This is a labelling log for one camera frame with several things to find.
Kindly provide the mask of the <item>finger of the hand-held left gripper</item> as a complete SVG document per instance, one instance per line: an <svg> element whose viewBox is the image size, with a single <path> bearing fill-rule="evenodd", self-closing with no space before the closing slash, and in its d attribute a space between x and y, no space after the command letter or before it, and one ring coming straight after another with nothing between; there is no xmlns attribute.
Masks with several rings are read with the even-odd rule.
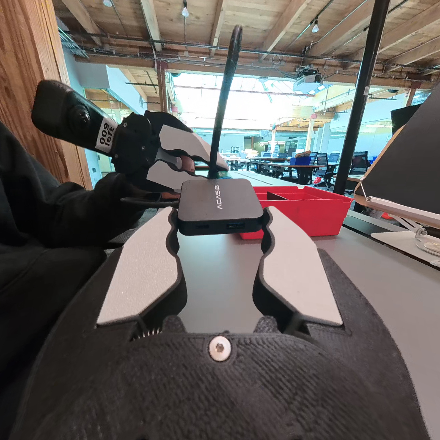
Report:
<svg viewBox="0 0 440 440"><path fill-rule="evenodd" d="M208 179L184 169L177 170L170 163L158 160L149 168L146 180L165 188L164 191L180 192L182 185L187 181L203 181Z"/></svg>
<svg viewBox="0 0 440 440"><path fill-rule="evenodd" d="M156 162L164 162L175 171L186 171L182 157L210 164L211 145L199 135L164 124L158 136Z"/></svg>

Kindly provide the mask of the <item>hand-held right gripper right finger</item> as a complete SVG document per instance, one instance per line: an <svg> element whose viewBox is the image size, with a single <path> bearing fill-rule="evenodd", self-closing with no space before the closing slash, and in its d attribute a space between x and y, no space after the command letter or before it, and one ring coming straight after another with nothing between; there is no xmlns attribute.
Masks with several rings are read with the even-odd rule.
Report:
<svg viewBox="0 0 440 440"><path fill-rule="evenodd" d="M252 300L262 316L278 327L305 323L342 327L338 308L318 248L275 206L264 208L262 256Z"/></svg>

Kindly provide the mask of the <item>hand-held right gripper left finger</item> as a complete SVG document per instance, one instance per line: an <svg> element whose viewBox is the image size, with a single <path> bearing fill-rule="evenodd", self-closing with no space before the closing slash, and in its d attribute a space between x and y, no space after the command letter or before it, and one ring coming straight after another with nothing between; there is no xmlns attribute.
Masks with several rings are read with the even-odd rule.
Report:
<svg viewBox="0 0 440 440"><path fill-rule="evenodd" d="M177 255L177 210L166 207L124 244L99 312L99 327L135 322L162 327L187 302L187 287Z"/></svg>

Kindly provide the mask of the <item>black usb hub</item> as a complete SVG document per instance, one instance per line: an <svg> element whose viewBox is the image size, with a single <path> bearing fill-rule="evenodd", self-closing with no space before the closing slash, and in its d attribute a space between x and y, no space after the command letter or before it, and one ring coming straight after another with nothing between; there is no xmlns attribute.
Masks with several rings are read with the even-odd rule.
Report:
<svg viewBox="0 0 440 440"><path fill-rule="evenodd" d="M263 215L246 179L202 177L182 184L177 226L185 236L254 233L261 230Z"/></svg>

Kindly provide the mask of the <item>person's left forearm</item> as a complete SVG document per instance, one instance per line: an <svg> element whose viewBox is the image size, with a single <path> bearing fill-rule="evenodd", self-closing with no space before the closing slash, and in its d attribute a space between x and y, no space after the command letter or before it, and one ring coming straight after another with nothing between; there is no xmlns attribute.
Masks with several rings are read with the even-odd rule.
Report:
<svg viewBox="0 0 440 440"><path fill-rule="evenodd" d="M141 206L123 198L157 202L160 194L135 187L122 173L107 174L93 190L73 182L47 186L40 206L40 241L53 248L107 243L142 216Z"/></svg>

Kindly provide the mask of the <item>red plastic bin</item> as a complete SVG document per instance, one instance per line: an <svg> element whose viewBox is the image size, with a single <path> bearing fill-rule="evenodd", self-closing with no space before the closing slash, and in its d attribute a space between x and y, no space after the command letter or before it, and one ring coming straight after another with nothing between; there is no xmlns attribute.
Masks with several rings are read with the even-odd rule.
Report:
<svg viewBox="0 0 440 440"><path fill-rule="evenodd" d="M273 206L310 237L338 235L352 198L313 187L254 186L263 208Z"/></svg>

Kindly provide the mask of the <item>long dark work table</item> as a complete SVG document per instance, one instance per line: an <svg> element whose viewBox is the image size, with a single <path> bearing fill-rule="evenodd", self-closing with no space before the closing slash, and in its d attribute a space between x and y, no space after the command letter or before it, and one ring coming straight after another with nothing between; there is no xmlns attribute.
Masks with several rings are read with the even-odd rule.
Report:
<svg viewBox="0 0 440 440"><path fill-rule="evenodd" d="M225 162L232 171L246 171L252 174L262 174L275 179L286 180L300 185L309 185L313 181L314 172L324 168L314 163L296 163L296 158L272 157L226 157Z"/></svg>

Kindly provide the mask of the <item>black office chair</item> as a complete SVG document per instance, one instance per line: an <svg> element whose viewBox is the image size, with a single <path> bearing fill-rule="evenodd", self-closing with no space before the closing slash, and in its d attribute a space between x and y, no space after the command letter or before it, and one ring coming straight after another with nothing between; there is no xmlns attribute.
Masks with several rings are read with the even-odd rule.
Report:
<svg viewBox="0 0 440 440"><path fill-rule="evenodd" d="M340 153L317 153L316 165L319 167L316 169L315 176L320 178L319 183L315 183L314 187L331 187L331 180L336 174L336 167L338 165Z"/></svg>
<svg viewBox="0 0 440 440"><path fill-rule="evenodd" d="M363 175L370 167L368 151L355 151L353 153L349 175Z"/></svg>

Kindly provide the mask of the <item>person's black sweatshirt torso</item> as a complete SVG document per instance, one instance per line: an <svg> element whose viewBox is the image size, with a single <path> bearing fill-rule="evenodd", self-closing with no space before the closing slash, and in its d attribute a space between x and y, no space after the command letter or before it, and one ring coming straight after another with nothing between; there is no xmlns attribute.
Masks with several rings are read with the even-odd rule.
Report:
<svg viewBox="0 0 440 440"><path fill-rule="evenodd" d="M105 259L80 209L93 190L59 183L1 123L1 439L8 439L44 339Z"/></svg>

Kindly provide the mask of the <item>white board stand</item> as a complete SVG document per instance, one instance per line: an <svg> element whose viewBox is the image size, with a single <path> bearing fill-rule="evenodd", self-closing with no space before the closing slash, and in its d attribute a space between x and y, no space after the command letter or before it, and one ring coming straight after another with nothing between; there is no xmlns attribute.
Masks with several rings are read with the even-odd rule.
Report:
<svg viewBox="0 0 440 440"><path fill-rule="evenodd" d="M439 267L439 238L429 235L426 226L439 228L440 216L377 197L367 197L366 205L386 212L407 230L374 233L371 236L382 243Z"/></svg>

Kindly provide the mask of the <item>wooden column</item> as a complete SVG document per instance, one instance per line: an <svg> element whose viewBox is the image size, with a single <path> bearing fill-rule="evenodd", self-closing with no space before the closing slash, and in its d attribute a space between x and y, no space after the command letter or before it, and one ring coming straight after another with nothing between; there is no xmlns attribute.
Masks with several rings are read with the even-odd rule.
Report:
<svg viewBox="0 0 440 440"><path fill-rule="evenodd" d="M31 111L41 80L69 85L52 1L0 2L0 118L28 153L60 182L92 189L84 150L37 130Z"/></svg>

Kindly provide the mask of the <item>ceiling projector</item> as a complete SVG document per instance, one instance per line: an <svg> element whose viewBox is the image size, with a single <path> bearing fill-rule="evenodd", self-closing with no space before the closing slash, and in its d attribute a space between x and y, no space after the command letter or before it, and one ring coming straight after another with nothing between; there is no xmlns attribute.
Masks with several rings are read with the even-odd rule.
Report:
<svg viewBox="0 0 440 440"><path fill-rule="evenodd" d="M293 91L311 94L323 84L322 74L314 68L301 68L294 75Z"/></svg>

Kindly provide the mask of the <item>dark board with cardboard backing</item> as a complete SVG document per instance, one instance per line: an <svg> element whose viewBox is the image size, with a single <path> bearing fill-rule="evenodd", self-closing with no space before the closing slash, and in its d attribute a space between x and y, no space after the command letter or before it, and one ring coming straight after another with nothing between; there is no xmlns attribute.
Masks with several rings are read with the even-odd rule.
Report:
<svg viewBox="0 0 440 440"><path fill-rule="evenodd" d="M362 181L355 199L377 197L440 213L440 86L388 141Z"/></svg>

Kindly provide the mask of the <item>black vertical pole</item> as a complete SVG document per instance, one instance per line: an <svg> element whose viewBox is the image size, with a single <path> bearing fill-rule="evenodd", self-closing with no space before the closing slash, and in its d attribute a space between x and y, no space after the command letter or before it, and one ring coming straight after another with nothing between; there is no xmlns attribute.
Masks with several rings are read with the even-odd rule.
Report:
<svg viewBox="0 0 440 440"><path fill-rule="evenodd" d="M389 0L376 0L374 3L366 45L356 82L355 97L333 186L335 194L344 195L345 192L345 185L348 180L353 153L368 99L371 79L381 45L383 29L388 15L389 3Z"/></svg>

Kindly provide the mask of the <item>black monitor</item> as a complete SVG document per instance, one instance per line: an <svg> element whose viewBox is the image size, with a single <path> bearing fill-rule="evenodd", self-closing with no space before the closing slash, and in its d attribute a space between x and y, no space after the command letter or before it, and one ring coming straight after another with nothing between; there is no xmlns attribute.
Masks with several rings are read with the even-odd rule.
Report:
<svg viewBox="0 0 440 440"><path fill-rule="evenodd" d="M391 111L392 134L408 123L410 118L421 107L421 104L402 107Z"/></svg>

